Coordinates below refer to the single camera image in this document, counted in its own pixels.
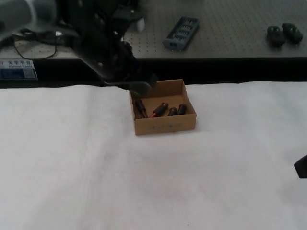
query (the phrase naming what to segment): cardboard box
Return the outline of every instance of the cardboard box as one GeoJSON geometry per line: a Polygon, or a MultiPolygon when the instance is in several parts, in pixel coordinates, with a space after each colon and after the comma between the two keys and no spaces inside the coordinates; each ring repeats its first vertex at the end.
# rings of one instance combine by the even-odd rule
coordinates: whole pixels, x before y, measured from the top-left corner
{"type": "Polygon", "coordinates": [[[189,101],[183,80],[158,81],[156,87],[142,98],[134,93],[130,93],[130,103],[136,135],[170,133],[195,129],[196,112],[189,101]],[[169,112],[169,109],[167,109],[161,117],[142,118],[135,106],[137,99],[142,99],[148,116],[162,102],[168,103],[168,108],[176,107],[177,109],[180,104],[186,104],[187,112],[185,115],[167,116],[169,112]]]}

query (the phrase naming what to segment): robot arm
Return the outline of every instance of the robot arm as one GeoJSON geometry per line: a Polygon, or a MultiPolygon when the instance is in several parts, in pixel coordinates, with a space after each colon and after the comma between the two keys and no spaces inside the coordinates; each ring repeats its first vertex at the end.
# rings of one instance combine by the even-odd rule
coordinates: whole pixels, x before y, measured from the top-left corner
{"type": "Polygon", "coordinates": [[[2,0],[0,38],[13,31],[61,31],[67,46],[109,85],[145,94],[157,81],[121,41],[137,13],[118,17],[123,0],[2,0]]]}

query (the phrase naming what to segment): gray plastic device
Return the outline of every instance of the gray plastic device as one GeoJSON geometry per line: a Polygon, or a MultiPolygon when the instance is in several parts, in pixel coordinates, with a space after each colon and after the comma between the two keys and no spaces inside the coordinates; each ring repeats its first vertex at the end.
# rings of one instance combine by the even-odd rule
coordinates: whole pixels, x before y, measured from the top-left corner
{"type": "Polygon", "coordinates": [[[184,50],[198,29],[200,21],[196,18],[182,17],[163,41],[167,49],[184,50]]]}

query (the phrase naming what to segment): white fabric surface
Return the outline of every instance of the white fabric surface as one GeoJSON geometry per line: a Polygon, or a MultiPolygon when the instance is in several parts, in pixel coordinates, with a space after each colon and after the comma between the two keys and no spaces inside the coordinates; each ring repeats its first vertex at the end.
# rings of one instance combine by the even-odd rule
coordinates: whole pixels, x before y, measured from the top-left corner
{"type": "Polygon", "coordinates": [[[0,229],[306,230],[307,83],[187,90],[196,130],[141,137],[124,90],[1,90],[0,229]]]}

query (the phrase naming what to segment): blue label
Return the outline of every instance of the blue label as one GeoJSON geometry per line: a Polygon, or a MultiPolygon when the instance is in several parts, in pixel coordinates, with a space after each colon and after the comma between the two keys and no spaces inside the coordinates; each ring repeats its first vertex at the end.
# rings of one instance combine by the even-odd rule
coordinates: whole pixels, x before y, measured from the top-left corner
{"type": "Polygon", "coordinates": [[[0,60],[0,80],[37,80],[31,60],[0,60]]]}
{"type": "Polygon", "coordinates": [[[37,80],[34,69],[0,69],[3,80],[37,80]]]}

